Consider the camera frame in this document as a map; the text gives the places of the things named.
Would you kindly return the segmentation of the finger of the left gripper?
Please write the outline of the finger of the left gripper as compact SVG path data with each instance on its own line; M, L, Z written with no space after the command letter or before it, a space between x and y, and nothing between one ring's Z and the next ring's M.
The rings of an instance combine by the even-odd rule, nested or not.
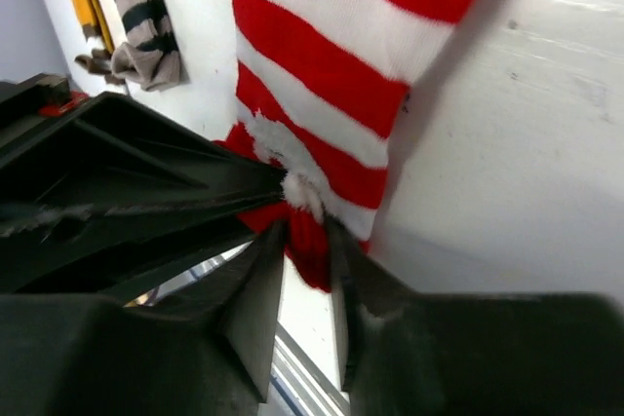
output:
M4 221L245 211L280 201L283 175L113 93L1 131Z
M230 212L22 213L1 223L1 291L141 294L256 237Z

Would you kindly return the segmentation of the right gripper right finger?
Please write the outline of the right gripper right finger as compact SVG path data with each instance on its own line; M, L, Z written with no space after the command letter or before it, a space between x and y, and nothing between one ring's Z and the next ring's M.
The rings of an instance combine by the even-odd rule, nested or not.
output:
M619 415L623 313L596 294L425 294L326 222L354 415Z

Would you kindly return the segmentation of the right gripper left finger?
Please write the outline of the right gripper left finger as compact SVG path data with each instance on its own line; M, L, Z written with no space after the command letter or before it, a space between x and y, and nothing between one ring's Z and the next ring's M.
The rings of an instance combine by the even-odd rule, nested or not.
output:
M286 227L151 307L1 299L5 415L255 415L266 402Z

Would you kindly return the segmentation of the red white striped sock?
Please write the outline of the red white striped sock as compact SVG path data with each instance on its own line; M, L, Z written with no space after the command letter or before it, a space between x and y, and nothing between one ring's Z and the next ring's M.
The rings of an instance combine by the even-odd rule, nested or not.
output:
M474 0L232 0L237 120L224 146L285 171L281 200L242 215L287 223L287 256L331 287L326 217L366 246L388 140L411 87Z

